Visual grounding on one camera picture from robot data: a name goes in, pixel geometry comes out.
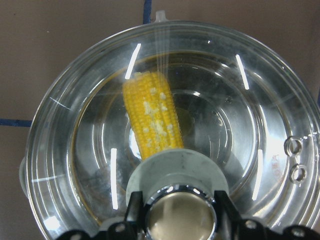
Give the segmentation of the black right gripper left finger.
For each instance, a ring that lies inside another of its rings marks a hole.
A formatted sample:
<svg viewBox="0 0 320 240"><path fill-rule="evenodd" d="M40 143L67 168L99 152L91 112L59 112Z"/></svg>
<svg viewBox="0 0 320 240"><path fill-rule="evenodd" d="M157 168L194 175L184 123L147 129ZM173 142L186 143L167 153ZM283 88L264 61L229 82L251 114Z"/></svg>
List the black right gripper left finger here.
<svg viewBox="0 0 320 240"><path fill-rule="evenodd" d="M124 217L124 239L137 240L145 233L145 209L143 192L133 191Z"/></svg>

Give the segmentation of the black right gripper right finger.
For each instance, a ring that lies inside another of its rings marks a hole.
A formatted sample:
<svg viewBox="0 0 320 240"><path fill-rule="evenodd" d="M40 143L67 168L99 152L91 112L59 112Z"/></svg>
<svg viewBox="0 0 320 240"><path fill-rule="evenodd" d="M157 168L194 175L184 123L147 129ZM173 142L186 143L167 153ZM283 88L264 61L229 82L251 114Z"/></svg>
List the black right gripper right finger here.
<svg viewBox="0 0 320 240"><path fill-rule="evenodd" d="M214 192L214 209L217 218L217 233L223 240L238 240L238 228L241 215L223 190Z"/></svg>

